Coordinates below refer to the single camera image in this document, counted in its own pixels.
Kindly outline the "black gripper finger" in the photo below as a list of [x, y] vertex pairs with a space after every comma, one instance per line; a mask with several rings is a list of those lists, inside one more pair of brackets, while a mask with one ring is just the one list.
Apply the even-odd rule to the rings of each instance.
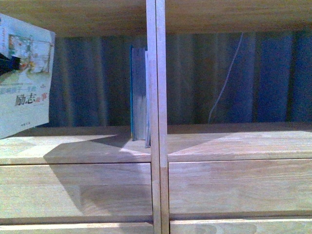
[[15, 56], [11, 58], [6, 57], [4, 54], [0, 54], [0, 75], [4, 75], [14, 70], [21, 70], [21, 59]]

